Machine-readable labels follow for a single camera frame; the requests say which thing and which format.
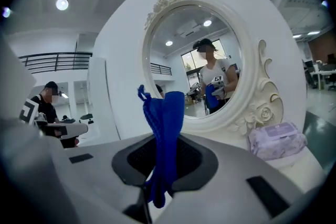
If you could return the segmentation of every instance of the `oval mirror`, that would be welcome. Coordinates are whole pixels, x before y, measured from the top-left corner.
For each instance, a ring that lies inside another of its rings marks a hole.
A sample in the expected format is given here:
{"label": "oval mirror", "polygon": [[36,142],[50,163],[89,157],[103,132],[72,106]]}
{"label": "oval mirror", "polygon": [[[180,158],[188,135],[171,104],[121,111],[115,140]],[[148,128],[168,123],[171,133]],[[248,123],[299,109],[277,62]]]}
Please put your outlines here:
{"label": "oval mirror", "polygon": [[242,59],[237,37],[220,15],[198,5],[175,8],[159,20],[149,42],[156,88],[161,97],[183,92],[186,116],[204,118],[230,101]]}

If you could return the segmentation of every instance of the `brown wall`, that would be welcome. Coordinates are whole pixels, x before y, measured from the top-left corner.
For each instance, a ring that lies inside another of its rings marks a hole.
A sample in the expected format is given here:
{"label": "brown wall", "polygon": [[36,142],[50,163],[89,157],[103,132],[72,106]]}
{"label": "brown wall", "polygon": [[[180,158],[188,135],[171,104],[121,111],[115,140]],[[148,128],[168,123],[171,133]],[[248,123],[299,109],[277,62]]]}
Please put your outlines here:
{"label": "brown wall", "polygon": [[336,57],[336,35],[334,30],[326,32],[308,42],[308,44],[314,61],[321,60],[323,63],[327,63],[328,54],[335,54]]}

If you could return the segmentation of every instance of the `person in white shirt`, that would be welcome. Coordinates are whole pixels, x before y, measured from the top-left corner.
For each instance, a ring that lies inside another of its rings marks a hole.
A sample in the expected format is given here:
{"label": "person in white shirt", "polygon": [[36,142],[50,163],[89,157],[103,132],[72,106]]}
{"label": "person in white shirt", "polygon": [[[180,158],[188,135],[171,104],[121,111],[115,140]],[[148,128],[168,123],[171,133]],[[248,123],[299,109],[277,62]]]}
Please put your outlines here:
{"label": "person in white shirt", "polygon": [[205,88],[207,85],[211,84],[214,77],[223,76],[224,79],[225,99],[219,100],[219,104],[215,108],[210,108],[208,106],[210,114],[212,114],[223,107],[235,91],[238,83],[236,69],[229,60],[215,58],[214,52],[217,50],[211,40],[207,38],[196,42],[193,48],[197,48],[201,57],[207,61],[207,64],[199,72],[202,95],[205,95]]}

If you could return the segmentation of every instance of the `glossy green floor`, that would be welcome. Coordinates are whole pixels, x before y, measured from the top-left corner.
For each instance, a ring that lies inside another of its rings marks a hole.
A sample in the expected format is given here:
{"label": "glossy green floor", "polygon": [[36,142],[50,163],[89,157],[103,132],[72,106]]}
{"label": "glossy green floor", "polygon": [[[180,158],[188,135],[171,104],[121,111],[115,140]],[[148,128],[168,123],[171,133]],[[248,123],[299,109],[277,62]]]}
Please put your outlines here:
{"label": "glossy green floor", "polygon": [[308,111],[304,124],[308,148],[328,174],[336,161],[336,126]]}

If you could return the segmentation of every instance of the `black pants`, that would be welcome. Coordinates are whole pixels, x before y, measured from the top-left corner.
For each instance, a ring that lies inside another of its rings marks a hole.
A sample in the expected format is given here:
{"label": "black pants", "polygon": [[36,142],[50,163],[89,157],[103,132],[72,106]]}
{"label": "black pants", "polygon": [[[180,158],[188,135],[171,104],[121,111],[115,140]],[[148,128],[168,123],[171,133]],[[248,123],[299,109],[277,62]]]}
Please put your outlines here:
{"label": "black pants", "polygon": [[209,108],[210,114],[212,114],[212,113],[215,113],[216,111],[220,110],[229,100],[230,100],[230,98],[219,100],[218,106],[216,106],[214,108],[210,108],[209,105],[208,105],[207,99],[206,99],[206,106]]}

